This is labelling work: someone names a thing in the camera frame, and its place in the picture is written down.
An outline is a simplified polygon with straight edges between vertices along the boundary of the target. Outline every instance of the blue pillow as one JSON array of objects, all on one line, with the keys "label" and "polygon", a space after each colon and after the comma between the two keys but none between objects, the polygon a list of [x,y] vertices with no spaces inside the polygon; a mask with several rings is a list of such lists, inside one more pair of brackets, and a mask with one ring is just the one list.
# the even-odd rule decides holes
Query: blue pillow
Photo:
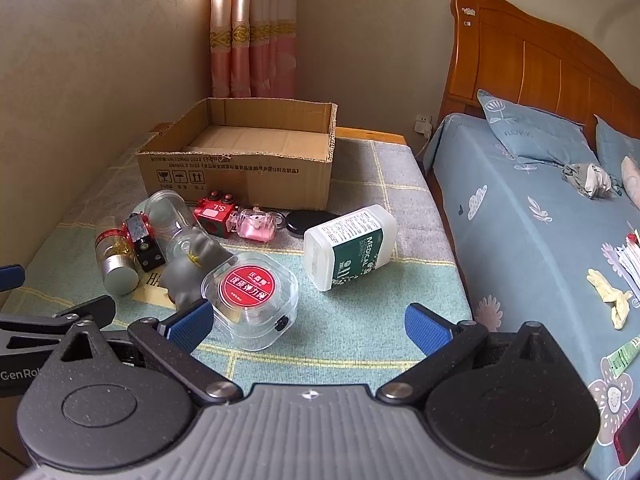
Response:
[{"label": "blue pillow", "polygon": [[491,131],[520,162],[598,163],[578,124],[498,99],[484,90],[478,90],[478,101]]},{"label": "blue pillow", "polygon": [[622,159],[627,155],[633,160],[640,158],[640,140],[621,134],[598,116],[596,119],[596,149],[600,165],[618,182],[622,182]]}]

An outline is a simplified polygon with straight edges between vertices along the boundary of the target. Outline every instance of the power outlet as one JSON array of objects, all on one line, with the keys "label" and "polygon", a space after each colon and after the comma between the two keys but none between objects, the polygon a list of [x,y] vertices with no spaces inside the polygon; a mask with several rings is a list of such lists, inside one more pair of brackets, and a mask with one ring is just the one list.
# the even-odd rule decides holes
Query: power outlet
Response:
[{"label": "power outlet", "polygon": [[429,140],[431,137],[431,116],[417,114],[415,116],[414,132],[424,135]]}]

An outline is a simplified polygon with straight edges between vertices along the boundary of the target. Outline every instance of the beige wall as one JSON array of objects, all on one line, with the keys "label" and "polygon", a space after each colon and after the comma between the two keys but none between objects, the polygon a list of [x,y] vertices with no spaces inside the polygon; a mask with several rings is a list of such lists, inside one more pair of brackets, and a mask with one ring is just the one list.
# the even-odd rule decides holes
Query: beige wall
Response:
[{"label": "beige wall", "polygon": [[210,95],[209,0],[0,0],[0,265],[133,135]]},{"label": "beige wall", "polygon": [[[437,115],[447,78],[449,1],[298,0],[297,97],[338,103],[340,126],[420,148],[415,115]],[[508,1],[583,35],[640,86],[640,0]]]}]

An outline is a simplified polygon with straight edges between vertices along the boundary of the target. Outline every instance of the blue bed sheet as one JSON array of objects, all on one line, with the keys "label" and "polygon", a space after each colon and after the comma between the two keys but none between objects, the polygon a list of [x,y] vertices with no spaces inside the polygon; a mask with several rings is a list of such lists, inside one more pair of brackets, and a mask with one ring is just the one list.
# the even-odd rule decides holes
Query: blue bed sheet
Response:
[{"label": "blue bed sheet", "polygon": [[586,464],[601,480],[640,470],[618,462],[612,438],[640,394],[640,358],[617,380],[605,356],[640,335],[640,302],[615,330],[610,306],[587,281],[589,268],[629,290],[603,245],[624,243],[640,212],[623,196],[589,200],[561,178],[561,168],[523,164],[498,142],[486,120],[448,116],[425,155],[442,188],[444,209],[474,317],[490,330],[545,324],[589,387],[600,433]]}]

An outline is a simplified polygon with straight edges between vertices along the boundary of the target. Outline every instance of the checkered tablecloth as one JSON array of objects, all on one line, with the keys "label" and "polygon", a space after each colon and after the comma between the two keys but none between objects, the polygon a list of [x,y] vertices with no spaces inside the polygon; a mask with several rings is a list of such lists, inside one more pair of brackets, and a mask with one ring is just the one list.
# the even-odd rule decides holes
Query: checkered tablecloth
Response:
[{"label": "checkered tablecloth", "polygon": [[[134,159],[144,140],[138,139],[65,215],[4,312],[49,315],[105,293],[95,263],[95,222],[107,214],[126,218],[146,198]],[[231,251],[267,253],[295,273],[298,318],[261,352],[236,349],[214,331],[193,355],[245,391],[255,382],[367,383],[375,389],[423,358],[404,334],[407,304],[419,301],[452,322],[470,318],[440,216],[407,146],[336,139],[327,209],[344,214],[374,203],[398,221],[391,262],[328,292],[314,288],[303,270],[302,240],[286,230],[267,246],[236,235],[225,240]],[[134,294],[116,298],[111,329],[172,313],[170,304],[143,303]]]}]

